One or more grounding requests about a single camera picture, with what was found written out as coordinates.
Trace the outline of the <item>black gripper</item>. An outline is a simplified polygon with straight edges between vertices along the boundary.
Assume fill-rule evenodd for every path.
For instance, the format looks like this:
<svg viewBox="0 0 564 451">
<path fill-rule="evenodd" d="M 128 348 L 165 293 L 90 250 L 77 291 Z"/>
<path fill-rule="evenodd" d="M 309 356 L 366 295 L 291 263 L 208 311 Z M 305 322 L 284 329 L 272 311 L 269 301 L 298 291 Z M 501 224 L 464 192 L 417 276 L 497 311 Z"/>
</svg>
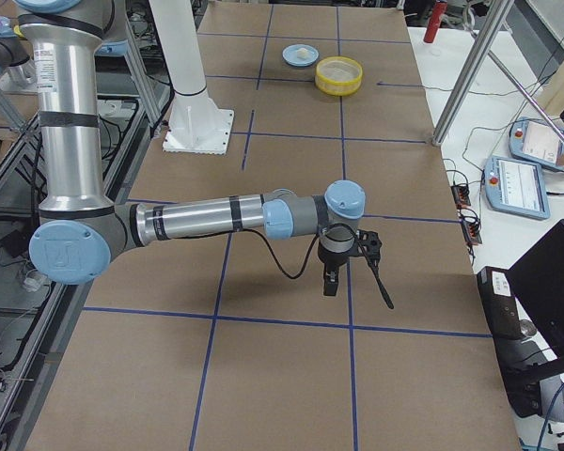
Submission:
<svg viewBox="0 0 564 451">
<path fill-rule="evenodd" d="M 331 225 L 320 235 L 318 257 L 324 265 L 323 295 L 336 296 L 340 268 L 350 257 L 363 257 L 375 279 L 382 299 L 389 309 L 392 299 L 379 275 L 382 241 L 375 231 L 357 229 L 348 225 Z"/>
</svg>

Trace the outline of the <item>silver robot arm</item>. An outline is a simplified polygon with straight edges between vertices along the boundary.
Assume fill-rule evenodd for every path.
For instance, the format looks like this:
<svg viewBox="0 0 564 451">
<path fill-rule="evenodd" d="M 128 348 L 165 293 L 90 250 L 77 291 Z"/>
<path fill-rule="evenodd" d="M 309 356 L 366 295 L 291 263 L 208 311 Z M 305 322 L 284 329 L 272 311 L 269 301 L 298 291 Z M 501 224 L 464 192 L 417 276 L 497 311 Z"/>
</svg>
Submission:
<svg viewBox="0 0 564 451">
<path fill-rule="evenodd" d="M 362 257 L 379 270 L 381 241 L 359 228 L 366 195 L 339 180 L 322 195 L 270 193 L 158 205 L 118 205 L 104 191 L 95 54 L 125 27 L 117 1 L 22 1 L 19 25 L 31 42 L 45 150 L 47 195 L 29 242 L 35 267 L 64 285 L 103 274 L 119 255 L 154 241 L 196 240 L 248 231 L 265 242 L 311 238 L 323 265 L 323 292 L 337 292 L 340 268 Z"/>
</svg>

